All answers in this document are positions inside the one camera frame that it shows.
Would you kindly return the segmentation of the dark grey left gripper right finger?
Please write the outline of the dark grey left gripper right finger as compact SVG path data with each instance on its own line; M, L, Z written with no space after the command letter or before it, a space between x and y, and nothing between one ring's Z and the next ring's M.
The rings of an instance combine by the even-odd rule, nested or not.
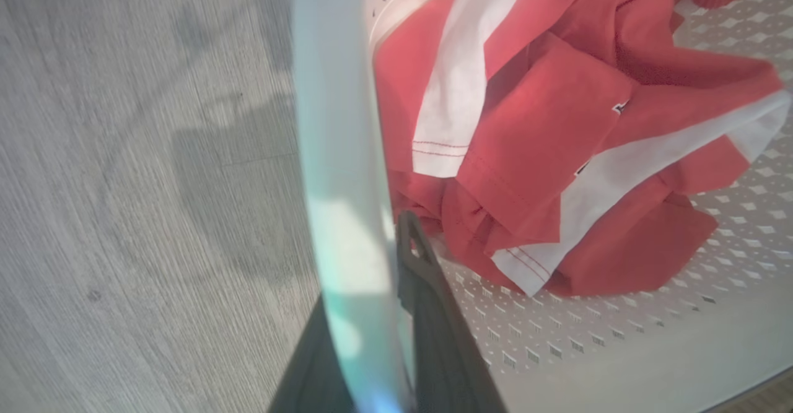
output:
M507 413L418 217L396 225L398 295L413 317L416 413Z

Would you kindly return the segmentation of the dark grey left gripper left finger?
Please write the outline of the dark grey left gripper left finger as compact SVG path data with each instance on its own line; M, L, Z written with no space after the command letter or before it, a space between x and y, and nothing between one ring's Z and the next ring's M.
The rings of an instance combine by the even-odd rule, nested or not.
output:
M267 413L355 413L318 297Z

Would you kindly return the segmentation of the white perforated plastic laundry basket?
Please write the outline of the white perforated plastic laundry basket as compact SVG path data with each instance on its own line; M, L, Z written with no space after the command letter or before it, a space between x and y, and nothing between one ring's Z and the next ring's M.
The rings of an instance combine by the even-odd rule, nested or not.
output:
M395 239L369 41L408 0L294 0L301 165L321 289L332 313L363 320L374 362L342 362L361 411L407 411L411 346L393 340ZM507 413L793 413L793 114L750 174L697 196L723 227L654 293L563 299L494 295L443 261L458 304L536 353L480 339Z

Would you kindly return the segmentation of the red and white garment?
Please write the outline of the red and white garment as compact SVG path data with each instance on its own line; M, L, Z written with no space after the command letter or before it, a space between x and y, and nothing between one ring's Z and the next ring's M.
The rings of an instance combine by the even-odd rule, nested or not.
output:
M733 0L692 0L720 7ZM430 0L375 52L389 191L477 274L533 295L666 284L791 98L672 35L677 0Z

